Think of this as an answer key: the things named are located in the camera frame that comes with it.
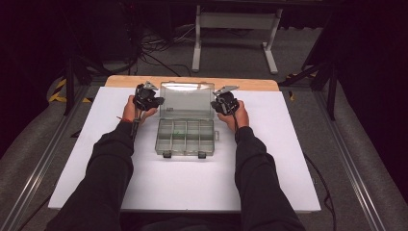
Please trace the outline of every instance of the black sleeve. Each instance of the black sleeve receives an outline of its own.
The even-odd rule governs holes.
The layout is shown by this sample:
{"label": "black sleeve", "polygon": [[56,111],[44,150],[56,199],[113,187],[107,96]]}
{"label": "black sleeve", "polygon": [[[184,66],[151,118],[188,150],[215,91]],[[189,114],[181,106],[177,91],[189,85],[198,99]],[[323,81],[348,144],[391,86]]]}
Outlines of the black sleeve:
{"label": "black sleeve", "polygon": [[239,130],[235,183],[243,230],[305,230],[279,187],[273,157],[250,127]]}
{"label": "black sleeve", "polygon": [[85,178],[46,230],[120,230],[120,206],[133,174],[131,129],[120,122],[93,146]]}

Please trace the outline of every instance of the person's right arm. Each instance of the person's right arm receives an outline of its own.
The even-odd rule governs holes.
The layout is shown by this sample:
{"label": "person's right arm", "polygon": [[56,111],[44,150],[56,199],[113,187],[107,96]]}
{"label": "person's right arm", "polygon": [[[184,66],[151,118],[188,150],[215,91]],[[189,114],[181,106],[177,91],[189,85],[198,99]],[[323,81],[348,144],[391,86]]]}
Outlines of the person's right arm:
{"label": "person's right arm", "polygon": [[[235,130],[231,116],[218,117]],[[305,230],[280,189],[273,157],[249,127],[241,101],[236,118],[239,131],[235,183],[241,198],[242,230]]]}

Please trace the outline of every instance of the transparent lid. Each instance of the transparent lid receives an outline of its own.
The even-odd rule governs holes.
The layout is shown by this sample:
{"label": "transparent lid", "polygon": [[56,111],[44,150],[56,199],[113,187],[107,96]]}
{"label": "transparent lid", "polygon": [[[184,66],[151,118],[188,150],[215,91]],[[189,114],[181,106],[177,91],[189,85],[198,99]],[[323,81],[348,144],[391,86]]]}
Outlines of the transparent lid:
{"label": "transparent lid", "polygon": [[211,101],[214,84],[163,82],[160,96],[165,103],[160,106],[161,118],[214,118]]}

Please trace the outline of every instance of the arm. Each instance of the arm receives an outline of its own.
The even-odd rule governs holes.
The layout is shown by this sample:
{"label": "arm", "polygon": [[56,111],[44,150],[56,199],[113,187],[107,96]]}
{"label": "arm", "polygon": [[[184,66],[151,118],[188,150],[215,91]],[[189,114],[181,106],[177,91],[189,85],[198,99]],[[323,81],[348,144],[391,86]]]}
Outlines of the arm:
{"label": "arm", "polygon": [[[241,198],[242,230],[305,230],[280,189],[273,157],[254,136],[244,104],[239,102],[235,183]],[[231,116],[218,117],[235,132]]]}
{"label": "arm", "polygon": [[[132,123],[126,121],[140,113],[132,100],[131,95],[113,132],[93,146],[84,179],[46,230],[120,230],[120,207],[133,174]],[[155,112],[146,112],[142,121]]]}

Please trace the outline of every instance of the transparent plastic organizer box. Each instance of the transparent plastic organizer box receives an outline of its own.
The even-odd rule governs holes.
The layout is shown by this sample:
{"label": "transparent plastic organizer box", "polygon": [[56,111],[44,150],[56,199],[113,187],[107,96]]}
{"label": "transparent plastic organizer box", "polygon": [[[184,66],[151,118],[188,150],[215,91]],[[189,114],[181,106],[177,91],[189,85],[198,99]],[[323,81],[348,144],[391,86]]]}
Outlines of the transparent plastic organizer box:
{"label": "transparent plastic organizer box", "polygon": [[214,84],[161,84],[160,121],[156,152],[165,158],[172,155],[212,156],[215,150]]}

